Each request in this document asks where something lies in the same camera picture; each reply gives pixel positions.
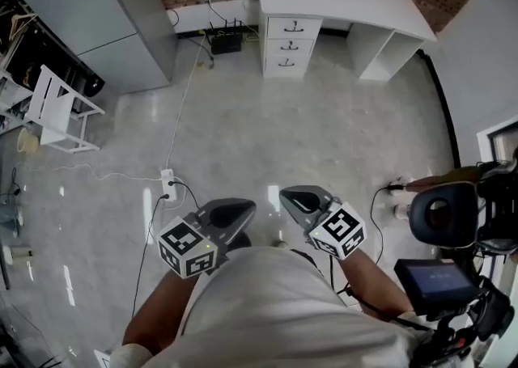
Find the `person's right forearm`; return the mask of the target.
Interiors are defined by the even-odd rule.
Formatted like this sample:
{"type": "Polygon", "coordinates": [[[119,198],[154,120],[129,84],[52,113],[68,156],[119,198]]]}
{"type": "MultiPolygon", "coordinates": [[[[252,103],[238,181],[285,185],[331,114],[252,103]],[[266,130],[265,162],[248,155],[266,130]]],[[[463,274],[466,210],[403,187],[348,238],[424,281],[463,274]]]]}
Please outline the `person's right forearm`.
{"type": "Polygon", "coordinates": [[[381,311],[360,302],[367,315],[390,321],[414,310],[406,293],[360,248],[341,260],[340,267],[353,293],[381,311]]]}

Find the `grey metal cabinet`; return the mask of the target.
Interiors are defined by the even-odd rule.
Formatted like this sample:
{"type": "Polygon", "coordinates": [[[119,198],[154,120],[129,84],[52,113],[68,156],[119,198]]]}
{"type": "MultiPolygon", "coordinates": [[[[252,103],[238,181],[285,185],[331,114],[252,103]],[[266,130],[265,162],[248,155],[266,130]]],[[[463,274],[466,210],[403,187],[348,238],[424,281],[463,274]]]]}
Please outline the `grey metal cabinet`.
{"type": "Polygon", "coordinates": [[[167,86],[176,33],[161,0],[24,0],[107,86],[119,92],[167,86]]]}

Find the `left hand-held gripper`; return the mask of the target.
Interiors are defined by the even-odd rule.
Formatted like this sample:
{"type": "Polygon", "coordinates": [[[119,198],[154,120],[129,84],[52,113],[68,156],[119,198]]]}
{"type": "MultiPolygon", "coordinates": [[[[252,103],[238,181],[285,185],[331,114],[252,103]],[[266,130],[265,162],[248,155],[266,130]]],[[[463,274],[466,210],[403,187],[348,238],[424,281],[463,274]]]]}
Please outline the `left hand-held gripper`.
{"type": "Polygon", "coordinates": [[[243,232],[256,213],[244,198],[209,201],[200,215],[171,220],[158,234],[160,258],[181,278],[212,274],[226,261],[227,244],[243,232]]]}

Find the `white framed window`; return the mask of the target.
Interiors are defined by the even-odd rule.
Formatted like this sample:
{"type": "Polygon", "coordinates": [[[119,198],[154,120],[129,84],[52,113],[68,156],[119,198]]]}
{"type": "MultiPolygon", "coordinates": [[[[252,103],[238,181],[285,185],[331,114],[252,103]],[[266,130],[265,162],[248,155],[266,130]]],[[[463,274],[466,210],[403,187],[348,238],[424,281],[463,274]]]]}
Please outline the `white framed window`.
{"type": "Polygon", "coordinates": [[[512,160],[518,147],[518,115],[477,133],[483,162],[512,160]]]}

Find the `black office chair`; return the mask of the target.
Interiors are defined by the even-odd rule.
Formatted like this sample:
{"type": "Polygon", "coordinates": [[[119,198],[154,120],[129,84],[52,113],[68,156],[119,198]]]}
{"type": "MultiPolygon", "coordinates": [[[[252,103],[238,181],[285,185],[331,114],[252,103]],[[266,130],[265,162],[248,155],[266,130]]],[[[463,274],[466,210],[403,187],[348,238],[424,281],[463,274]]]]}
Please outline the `black office chair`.
{"type": "Polygon", "coordinates": [[[461,167],[404,186],[414,237],[443,248],[518,255],[518,158],[461,167]]]}

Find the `person's beige shirt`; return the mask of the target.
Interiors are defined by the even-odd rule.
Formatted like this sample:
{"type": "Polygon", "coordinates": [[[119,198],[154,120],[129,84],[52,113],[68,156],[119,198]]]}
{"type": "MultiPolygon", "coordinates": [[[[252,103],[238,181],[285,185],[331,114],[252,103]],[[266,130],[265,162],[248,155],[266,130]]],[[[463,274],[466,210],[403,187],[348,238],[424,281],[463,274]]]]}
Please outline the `person's beige shirt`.
{"type": "Polygon", "coordinates": [[[406,368],[422,335],[394,319],[347,308],[291,250],[242,248],[192,293],[171,345],[121,344],[110,368],[406,368]]]}

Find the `person's left forearm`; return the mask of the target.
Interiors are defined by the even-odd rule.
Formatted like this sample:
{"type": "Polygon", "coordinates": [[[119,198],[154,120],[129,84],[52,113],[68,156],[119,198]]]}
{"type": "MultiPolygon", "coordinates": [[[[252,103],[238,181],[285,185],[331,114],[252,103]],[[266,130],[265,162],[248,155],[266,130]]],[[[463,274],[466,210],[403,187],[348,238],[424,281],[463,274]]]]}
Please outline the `person's left forearm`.
{"type": "Polygon", "coordinates": [[[129,322],[123,345],[141,345],[156,355],[173,343],[199,276],[169,271],[129,322]]]}

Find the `black baseboard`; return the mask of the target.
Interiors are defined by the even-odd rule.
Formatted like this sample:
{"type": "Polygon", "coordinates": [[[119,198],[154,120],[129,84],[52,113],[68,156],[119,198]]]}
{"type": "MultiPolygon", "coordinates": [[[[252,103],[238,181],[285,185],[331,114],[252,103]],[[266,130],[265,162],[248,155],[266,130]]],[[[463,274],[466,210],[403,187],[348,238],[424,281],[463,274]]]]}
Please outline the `black baseboard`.
{"type": "Polygon", "coordinates": [[[436,93],[439,97],[440,106],[444,114],[444,120],[448,131],[448,140],[451,146],[453,165],[454,167],[461,167],[461,158],[458,142],[456,139],[456,131],[454,128],[454,124],[452,122],[452,116],[449,110],[448,101],[444,94],[444,89],[442,87],[441,81],[439,80],[439,75],[435,69],[431,57],[428,54],[426,54],[422,49],[419,49],[417,51],[417,55],[425,62],[425,65],[428,68],[428,71],[430,72],[431,80],[435,85],[436,93]]]}

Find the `black chest rig mount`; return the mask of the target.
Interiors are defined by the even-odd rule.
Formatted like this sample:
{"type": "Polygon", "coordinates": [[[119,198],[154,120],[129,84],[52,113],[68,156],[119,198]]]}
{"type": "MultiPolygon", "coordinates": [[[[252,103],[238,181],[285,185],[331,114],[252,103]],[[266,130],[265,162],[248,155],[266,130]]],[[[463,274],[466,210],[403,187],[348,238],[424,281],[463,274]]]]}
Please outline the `black chest rig mount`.
{"type": "Polygon", "coordinates": [[[484,342],[492,336],[503,336],[515,316],[515,309],[507,295],[489,278],[475,278],[476,295],[466,299],[438,318],[434,333],[416,348],[413,368],[438,368],[444,363],[463,362],[475,341],[484,342]],[[459,315],[467,315],[471,324],[456,330],[450,322],[459,315]]]}

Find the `black round object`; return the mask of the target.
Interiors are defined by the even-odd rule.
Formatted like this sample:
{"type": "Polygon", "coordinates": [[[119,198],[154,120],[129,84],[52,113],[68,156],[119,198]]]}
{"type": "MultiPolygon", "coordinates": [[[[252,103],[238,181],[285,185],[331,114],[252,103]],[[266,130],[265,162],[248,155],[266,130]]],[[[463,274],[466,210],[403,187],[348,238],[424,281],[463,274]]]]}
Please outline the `black round object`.
{"type": "Polygon", "coordinates": [[[97,75],[87,76],[83,86],[83,94],[86,97],[93,97],[103,89],[104,84],[104,80],[97,75]]]}

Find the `white power strip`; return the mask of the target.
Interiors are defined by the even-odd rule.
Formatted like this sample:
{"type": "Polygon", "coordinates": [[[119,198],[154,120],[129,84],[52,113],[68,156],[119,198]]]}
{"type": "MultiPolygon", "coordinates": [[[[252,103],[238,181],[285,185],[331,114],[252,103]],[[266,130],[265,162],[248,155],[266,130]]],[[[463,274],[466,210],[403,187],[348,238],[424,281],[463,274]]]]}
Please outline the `white power strip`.
{"type": "Polygon", "coordinates": [[[171,168],[161,171],[161,184],[163,189],[163,198],[167,202],[174,202],[177,199],[176,178],[171,168]]]}

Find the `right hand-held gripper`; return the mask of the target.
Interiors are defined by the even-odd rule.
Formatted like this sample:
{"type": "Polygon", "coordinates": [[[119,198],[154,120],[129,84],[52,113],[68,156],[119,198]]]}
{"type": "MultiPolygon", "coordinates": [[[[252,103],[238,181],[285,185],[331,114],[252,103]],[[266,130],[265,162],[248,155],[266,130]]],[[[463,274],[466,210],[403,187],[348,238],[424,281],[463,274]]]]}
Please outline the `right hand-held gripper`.
{"type": "Polygon", "coordinates": [[[344,260],[367,238],[365,222],[352,206],[317,185],[283,188],[279,199],[285,210],[305,232],[317,250],[344,260]],[[321,211],[326,211],[317,226],[321,211]]]}

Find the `black router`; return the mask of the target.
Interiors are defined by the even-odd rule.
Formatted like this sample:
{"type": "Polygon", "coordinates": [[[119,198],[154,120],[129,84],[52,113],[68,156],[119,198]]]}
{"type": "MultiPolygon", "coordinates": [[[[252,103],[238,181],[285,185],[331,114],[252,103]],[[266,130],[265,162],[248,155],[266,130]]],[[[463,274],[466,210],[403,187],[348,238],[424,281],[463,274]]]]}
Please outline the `black router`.
{"type": "Polygon", "coordinates": [[[241,27],[237,27],[236,21],[231,26],[225,23],[225,27],[215,28],[210,25],[210,50],[213,55],[240,52],[243,44],[241,27]]]}

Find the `beige bucket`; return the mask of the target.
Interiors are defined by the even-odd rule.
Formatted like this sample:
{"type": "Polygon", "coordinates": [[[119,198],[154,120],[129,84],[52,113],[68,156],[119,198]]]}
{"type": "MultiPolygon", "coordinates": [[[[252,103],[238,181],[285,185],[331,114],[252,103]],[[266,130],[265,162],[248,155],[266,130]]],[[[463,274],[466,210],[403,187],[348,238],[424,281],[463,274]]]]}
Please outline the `beige bucket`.
{"type": "Polygon", "coordinates": [[[30,129],[23,127],[17,138],[17,151],[19,153],[35,154],[39,146],[39,138],[30,129]]]}

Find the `white metal rack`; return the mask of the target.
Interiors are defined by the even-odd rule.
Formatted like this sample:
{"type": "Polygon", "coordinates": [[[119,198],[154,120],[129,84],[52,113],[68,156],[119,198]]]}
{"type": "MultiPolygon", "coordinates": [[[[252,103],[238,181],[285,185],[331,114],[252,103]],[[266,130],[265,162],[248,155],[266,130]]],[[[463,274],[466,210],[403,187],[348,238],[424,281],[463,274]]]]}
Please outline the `white metal rack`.
{"type": "Polygon", "coordinates": [[[98,150],[87,140],[90,117],[105,111],[43,65],[27,112],[41,127],[40,144],[68,154],[98,150]]]}

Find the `black field monitor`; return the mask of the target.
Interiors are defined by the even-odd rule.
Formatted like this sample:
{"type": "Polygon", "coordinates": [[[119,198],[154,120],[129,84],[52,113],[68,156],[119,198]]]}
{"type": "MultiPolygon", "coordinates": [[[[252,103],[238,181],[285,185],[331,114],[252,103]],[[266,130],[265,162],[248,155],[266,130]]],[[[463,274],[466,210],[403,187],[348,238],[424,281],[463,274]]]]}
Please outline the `black field monitor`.
{"type": "Polygon", "coordinates": [[[466,312],[480,289],[453,261],[400,259],[394,266],[414,312],[429,321],[466,312]]]}

